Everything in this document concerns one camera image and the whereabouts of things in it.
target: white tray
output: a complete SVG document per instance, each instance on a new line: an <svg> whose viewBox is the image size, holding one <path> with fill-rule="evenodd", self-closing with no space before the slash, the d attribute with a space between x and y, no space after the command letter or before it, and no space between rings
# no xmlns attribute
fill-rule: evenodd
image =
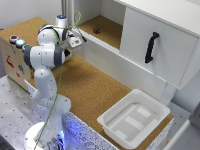
<svg viewBox="0 0 200 150"><path fill-rule="evenodd" d="M122 147L135 149L169 113L169 108L135 89L97 120Z"/></svg>

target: black handle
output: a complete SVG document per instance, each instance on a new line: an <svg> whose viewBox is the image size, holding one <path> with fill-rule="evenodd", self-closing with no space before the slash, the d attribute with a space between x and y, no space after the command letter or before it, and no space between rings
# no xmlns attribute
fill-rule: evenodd
<svg viewBox="0 0 200 150"><path fill-rule="evenodd" d="M159 37L159 34L156 32L153 32L153 36L151 37L149 44L148 44L148 48L147 48L147 53L145 56L145 63L148 64L149 62L151 62L153 60L153 57L151 57L151 53L153 50L153 45L154 45L154 40L157 39Z"/></svg>

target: cork surface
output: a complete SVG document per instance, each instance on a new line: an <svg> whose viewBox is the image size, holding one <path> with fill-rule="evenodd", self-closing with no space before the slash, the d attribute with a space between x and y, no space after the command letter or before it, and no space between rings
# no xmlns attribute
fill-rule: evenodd
<svg viewBox="0 0 200 150"><path fill-rule="evenodd" d="M53 74L58 83L60 68L53 69ZM97 118L129 92L131 89L78 56L73 56L63 64L60 94L71 99L70 111L120 150L125 149L105 134L102 126L97 122ZM136 150L146 149L172 119L173 116L168 115Z"/></svg>
<svg viewBox="0 0 200 150"><path fill-rule="evenodd" d="M80 29L87 33L105 41L106 43L120 49L122 29L123 26L115 23L103 16L97 16L78 26ZM95 34L93 29L98 27L100 29L99 34Z"/></svg>
<svg viewBox="0 0 200 150"><path fill-rule="evenodd" d="M0 36L10 42L10 36L17 35L20 39L24 39L26 44L38 46L38 30L43 24L50 23L40 17L35 17L0 31Z"/></svg>

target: cabinet top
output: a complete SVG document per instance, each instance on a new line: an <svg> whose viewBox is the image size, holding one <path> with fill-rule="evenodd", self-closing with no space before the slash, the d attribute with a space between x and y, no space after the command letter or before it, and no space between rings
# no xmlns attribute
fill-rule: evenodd
<svg viewBox="0 0 200 150"><path fill-rule="evenodd" d="M189 0L114 1L200 37L200 1L199 5Z"/></svg>

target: small dark object on shelf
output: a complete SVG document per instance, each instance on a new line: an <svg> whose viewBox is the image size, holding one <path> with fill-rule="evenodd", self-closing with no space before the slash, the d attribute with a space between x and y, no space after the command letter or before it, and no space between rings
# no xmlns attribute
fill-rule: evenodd
<svg viewBox="0 0 200 150"><path fill-rule="evenodd" d="M96 27L96 28L93 29L93 32L94 32L95 34L99 34L99 33L100 33L100 29Z"/></svg>

